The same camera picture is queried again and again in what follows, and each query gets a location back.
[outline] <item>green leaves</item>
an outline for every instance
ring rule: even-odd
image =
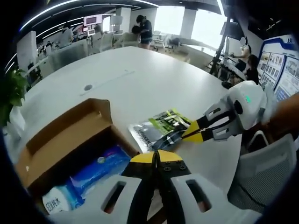
[[[21,99],[25,97],[28,85],[22,77],[24,71],[13,70],[0,79],[0,125],[6,126],[13,106],[22,106]]]

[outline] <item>open cardboard box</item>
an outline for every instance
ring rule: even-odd
[[[130,157],[138,154],[112,124],[109,101],[88,99],[36,134],[15,168],[38,207],[46,212],[43,195],[115,144]]]

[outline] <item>display board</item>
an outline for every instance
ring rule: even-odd
[[[278,101],[299,91],[299,54],[291,35],[265,40],[259,58],[259,83],[271,86]]]
[[[299,92],[299,59],[287,57],[285,69],[275,90],[277,100],[283,100]]]
[[[263,71],[263,73],[260,77],[260,83],[268,84],[274,89],[279,81],[279,78],[281,77],[284,63],[284,55],[269,53],[267,63],[265,64],[262,62],[261,65],[261,71]]]
[[[262,53],[260,62],[259,62],[258,67],[257,67],[258,77],[259,77],[260,80],[261,80],[263,72],[264,72],[264,70],[265,70],[265,68],[268,64],[269,58],[270,58],[270,53],[269,52],[263,52]]]

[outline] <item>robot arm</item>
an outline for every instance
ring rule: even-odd
[[[228,90],[204,116],[191,123],[182,139],[203,142],[208,139],[226,140],[250,129],[258,122],[265,123],[276,107],[273,91],[256,85],[253,81],[243,81]],[[209,128],[215,122],[228,118],[220,125]]]

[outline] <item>green light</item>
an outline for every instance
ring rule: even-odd
[[[251,99],[248,96],[245,96],[247,103],[251,102]]]

